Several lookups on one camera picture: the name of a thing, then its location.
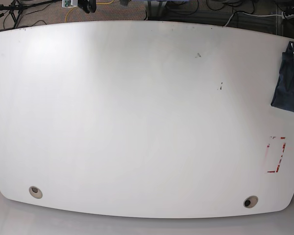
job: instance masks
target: black cloth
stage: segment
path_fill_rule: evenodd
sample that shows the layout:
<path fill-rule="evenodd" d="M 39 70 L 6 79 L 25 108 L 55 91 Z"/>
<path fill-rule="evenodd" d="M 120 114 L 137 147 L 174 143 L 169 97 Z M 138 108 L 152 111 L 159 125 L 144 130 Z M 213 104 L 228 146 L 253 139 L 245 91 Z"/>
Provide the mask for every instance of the black cloth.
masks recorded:
<path fill-rule="evenodd" d="M 294 42 L 282 53 L 279 73 L 271 106 L 294 112 Z"/>

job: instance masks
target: white table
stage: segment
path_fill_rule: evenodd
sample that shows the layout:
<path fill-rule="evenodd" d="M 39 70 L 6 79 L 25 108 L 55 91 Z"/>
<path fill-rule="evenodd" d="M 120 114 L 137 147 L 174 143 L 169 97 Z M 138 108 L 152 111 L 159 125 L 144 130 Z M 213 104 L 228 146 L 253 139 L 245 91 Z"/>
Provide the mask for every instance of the white table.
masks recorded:
<path fill-rule="evenodd" d="M 0 33 L 1 193 L 131 217 L 284 209 L 294 193 L 294 113 L 270 102 L 288 41 L 163 22 Z M 268 173 L 283 143 L 279 172 Z M 257 205 L 245 208 L 253 195 Z"/>

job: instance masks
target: gray carpet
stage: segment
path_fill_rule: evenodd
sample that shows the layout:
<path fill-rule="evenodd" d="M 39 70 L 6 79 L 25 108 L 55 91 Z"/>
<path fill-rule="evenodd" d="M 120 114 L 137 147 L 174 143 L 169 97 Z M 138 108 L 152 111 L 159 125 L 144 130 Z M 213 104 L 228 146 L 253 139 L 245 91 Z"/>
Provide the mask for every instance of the gray carpet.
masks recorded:
<path fill-rule="evenodd" d="M 9 5 L 12 0 L 0 0 L 0 4 Z M 37 3 L 44 0 L 33 0 L 33 1 L 23 1 L 22 3 Z M 109 2 L 110 0 L 97 0 L 100 2 Z M 209 1 L 210 6 L 213 8 L 220 8 L 221 4 L 213 1 Z M 256 14 L 271 14 L 275 13 L 275 5 L 271 0 L 260 0 L 259 3 L 255 4 Z M 41 10 L 46 5 L 31 8 L 24 12 L 24 14 Z M 189 3 L 179 6 L 180 9 L 195 10 L 197 7 L 196 0 L 190 0 Z M 199 0 L 199 10 L 209 10 L 206 5 L 206 0 Z M 237 10 L 244 10 L 250 12 L 252 10 L 252 5 L 250 1 L 246 1 Z M 45 10 L 41 12 L 36 12 L 30 15 L 26 15 L 21 19 L 19 26 L 32 25 L 38 20 L 44 20 L 47 24 L 58 24 L 64 23 L 65 15 L 69 9 L 62 8 L 62 2 L 52 3 Z M 232 7 L 226 6 L 221 11 L 232 12 Z M 116 21 L 116 20 L 135 20 L 141 21 L 145 18 L 145 6 L 142 1 L 132 0 L 128 7 L 120 6 L 119 0 L 115 0 L 112 4 L 108 5 L 97 5 L 96 13 L 85 14 L 81 9 L 77 8 L 71 12 L 68 16 L 68 22 L 81 22 L 81 21 Z M 3 20 L 5 16 L 0 18 L 0 29 L 3 28 Z M 42 25 L 43 22 L 38 22 L 36 25 Z M 5 21 L 5 27 L 9 28 L 13 25 L 12 18 L 7 17 Z"/>

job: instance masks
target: yellow cable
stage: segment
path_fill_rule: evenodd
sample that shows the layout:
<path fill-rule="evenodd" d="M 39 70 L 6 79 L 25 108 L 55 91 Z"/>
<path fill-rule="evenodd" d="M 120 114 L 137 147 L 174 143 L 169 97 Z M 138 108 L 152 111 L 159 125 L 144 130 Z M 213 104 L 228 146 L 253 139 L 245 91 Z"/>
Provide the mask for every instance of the yellow cable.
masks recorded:
<path fill-rule="evenodd" d="M 67 22 L 68 22 L 68 16 L 69 16 L 69 14 L 70 14 L 74 9 L 76 9 L 76 8 L 77 8 L 77 7 L 74 7 L 74 8 L 72 8 L 71 10 L 68 11 L 67 15 L 65 16 L 65 21 L 64 21 L 64 23 L 67 23 Z"/>
<path fill-rule="evenodd" d="M 103 2 L 103 3 L 97 3 L 97 5 L 108 5 L 108 4 L 111 4 L 111 3 L 113 3 L 114 2 L 114 0 L 112 0 L 112 1 L 110 1 L 110 2 Z M 68 16 L 69 16 L 69 14 L 74 10 L 74 9 L 76 9 L 77 7 L 74 7 L 74 8 L 72 8 L 68 13 L 67 13 L 67 15 L 65 16 L 65 23 L 67 23 L 68 22 Z"/>

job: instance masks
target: dark fabric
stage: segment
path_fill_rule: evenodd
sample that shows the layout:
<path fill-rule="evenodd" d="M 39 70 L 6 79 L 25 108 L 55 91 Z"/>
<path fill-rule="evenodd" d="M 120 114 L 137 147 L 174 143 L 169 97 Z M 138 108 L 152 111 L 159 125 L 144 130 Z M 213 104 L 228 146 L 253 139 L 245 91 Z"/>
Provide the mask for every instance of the dark fabric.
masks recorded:
<path fill-rule="evenodd" d="M 278 84 L 271 106 L 294 112 L 294 42 L 282 53 Z"/>

